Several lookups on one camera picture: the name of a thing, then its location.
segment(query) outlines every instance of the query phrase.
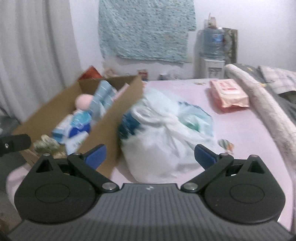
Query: plastic bottle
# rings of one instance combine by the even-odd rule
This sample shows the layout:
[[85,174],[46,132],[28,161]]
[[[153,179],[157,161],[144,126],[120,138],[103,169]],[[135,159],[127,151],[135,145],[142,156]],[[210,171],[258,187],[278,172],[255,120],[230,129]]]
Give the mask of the plastic bottle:
[[203,30],[202,56],[206,59],[223,60],[224,30],[222,28],[205,28]]

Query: black clamp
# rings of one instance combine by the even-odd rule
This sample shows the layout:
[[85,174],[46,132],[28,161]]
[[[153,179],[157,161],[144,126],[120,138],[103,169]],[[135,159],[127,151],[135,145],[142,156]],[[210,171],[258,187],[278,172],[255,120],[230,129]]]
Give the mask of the black clamp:
[[236,223],[277,221],[285,195],[259,156],[234,159],[227,153],[217,155],[202,145],[197,145],[194,152],[203,167],[207,162],[212,164],[183,184],[182,191],[201,195],[214,213]]
[[22,219],[38,223],[62,223],[76,219],[95,205],[103,193],[119,186],[86,165],[88,153],[54,159],[46,153],[36,162],[15,194]]

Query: blue water bottle label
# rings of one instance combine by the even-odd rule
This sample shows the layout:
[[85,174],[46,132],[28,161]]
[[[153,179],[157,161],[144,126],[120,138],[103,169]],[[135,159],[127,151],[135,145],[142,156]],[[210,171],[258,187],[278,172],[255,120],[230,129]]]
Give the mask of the blue water bottle label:
[[212,43],[220,44],[223,41],[223,34],[213,34]]

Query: blue package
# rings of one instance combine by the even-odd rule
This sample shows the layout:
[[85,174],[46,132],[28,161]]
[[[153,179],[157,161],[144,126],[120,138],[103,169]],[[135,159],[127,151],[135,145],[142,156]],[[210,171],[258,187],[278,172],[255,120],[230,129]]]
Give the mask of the blue package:
[[105,96],[103,103],[102,103],[105,110],[109,109],[111,107],[111,105],[113,104],[113,97],[116,95],[116,93],[117,93],[116,89],[112,87],[112,89]]
[[90,133],[91,116],[87,111],[78,112],[74,115],[70,125],[71,125],[71,129],[69,131],[68,138],[71,138],[83,131]]
[[130,135],[134,135],[135,130],[138,129],[140,125],[141,124],[132,117],[130,112],[125,113],[118,128],[119,138],[127,139]]
[[52,138],[55,139],[58,143],[64,144],[65,139],[68,135],[68,130],[72,122],[73,115],[67,115],[53,130]]
[[112,90],[112,86],[106,80],[102,80],[100,85],[96,89],[94,97],[89,105],[89,113],[93,115],[93,113],[100,112],[99,103],[103,103],[103,100],[108,95],[108,93]]

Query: small box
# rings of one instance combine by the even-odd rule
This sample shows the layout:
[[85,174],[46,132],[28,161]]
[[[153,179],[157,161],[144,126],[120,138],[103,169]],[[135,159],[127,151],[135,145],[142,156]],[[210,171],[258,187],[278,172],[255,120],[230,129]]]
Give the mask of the small box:
[[210,92],[214,102],[223,112],[249,107],[249,97],[235,80],[211,80]]
[[[76,97],[83,93],[93,95],[101,80],[104,80],[104,78],[85,79],[75,82],[71,87],[60,92],[51,101],[43,105],[13,134],[28,134],[32,143],[39,140],[44,134],[51,136],[51,132],[57,124],[75,110]],[[118,163],[120,154],[118,126],[121,123],[123,114],[141,98],[143,84],[139,75],[110,78],[107,81],[117,90],[120,90],[125,83],[129,84],[129,87],[93,127],[78,152],[86,153],[97,145],[104,144],[107,148],[107,157],[97,168],[97,171],[106,177],[110,177],[113,168]],[[31,149],[21,151],[21,154],[30,165],[34,165],[39,159],[39,156],[34,154]]]

